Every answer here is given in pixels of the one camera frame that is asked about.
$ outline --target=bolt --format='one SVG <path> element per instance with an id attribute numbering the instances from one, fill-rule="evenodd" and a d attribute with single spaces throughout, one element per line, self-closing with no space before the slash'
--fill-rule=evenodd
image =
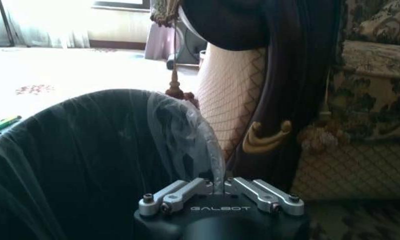
<path id="1" fill-rule="evenodd" d="M 145 204 L 151 204 L 155 201 L 153 195 L 151 193 L 144 194 L 143 200 Z"/>
<path id="2" fill-rule="evenodd" d="M 297 196 L 296 194 L 291 193 L 288 195 L 288 200 L 292 202 L 292 203 L 297 203 L 300 201 L 300 196 Z"/>
<path id="3" fill-rule="evenodd" d="M 169 214 L 172 208 L 171 208 L 171 206 L 169 206 L 168 204 L 163 203 L 161 206 L 160 206 L 160 210 L 161 210 L 161 212 L 163 212 L 164 214 Z"/>
<path id="4" fill-rule="evenodd" d="M 277 214 L 279 212 L 280 212 L 280 210 L 281 210 L 281 206 L 280 206 L 280 204 L 279 203 L 273 203 L 272 205 L 271 205 L 271 214 Z"/>

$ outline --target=plastic trash bag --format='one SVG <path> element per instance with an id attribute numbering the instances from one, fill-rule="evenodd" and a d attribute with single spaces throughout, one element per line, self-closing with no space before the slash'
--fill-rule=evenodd
<path id="1" fill-rule="evenodd" d="M 133 239 L 143 194 L 196 177 L 219 192 L 224 169 L 189 102 L 127 89 L 76 97 L 0 136 L 0 240 Z"/>

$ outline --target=galbot logo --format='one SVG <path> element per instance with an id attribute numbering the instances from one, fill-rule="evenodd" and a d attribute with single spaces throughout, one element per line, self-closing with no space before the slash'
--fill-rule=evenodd
<path id="1" fill-rule="evenodd" d="M 208 206 L 192 206 L 191 211 L 247 211 L 249 210 L 249 206 L 221 206 L 221 207 L 208 207 Z"/>

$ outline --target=carpet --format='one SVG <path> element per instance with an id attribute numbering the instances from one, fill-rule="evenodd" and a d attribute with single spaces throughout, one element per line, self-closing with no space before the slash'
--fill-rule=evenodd
<path id="1" fill-rule="evenodd" d="M 0 119 L 35 113 L 105 89 L 164 93 L 172 71 L 144 51 L 109 48 L 0 48 Z M 179 68 L 180 88 L 196 94 L 197 69 Z"/>

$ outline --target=wall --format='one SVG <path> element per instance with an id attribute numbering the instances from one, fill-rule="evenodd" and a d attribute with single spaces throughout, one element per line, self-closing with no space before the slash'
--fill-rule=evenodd
<path id="1" fill-rule="evenodd" d="M 96 41 L 145 43 L 152 24 L 149 12 L 89 10 L 88 38 Z"/>

